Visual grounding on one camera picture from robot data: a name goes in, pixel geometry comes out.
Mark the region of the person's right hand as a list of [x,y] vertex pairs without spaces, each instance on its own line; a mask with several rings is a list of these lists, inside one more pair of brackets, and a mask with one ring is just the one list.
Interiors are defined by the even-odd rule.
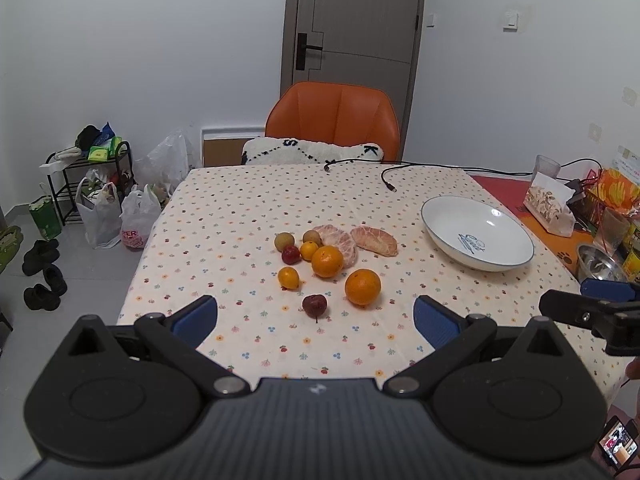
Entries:
[[640,379],[640,358],[635,358],[626,366],[625,374],[629,380]]

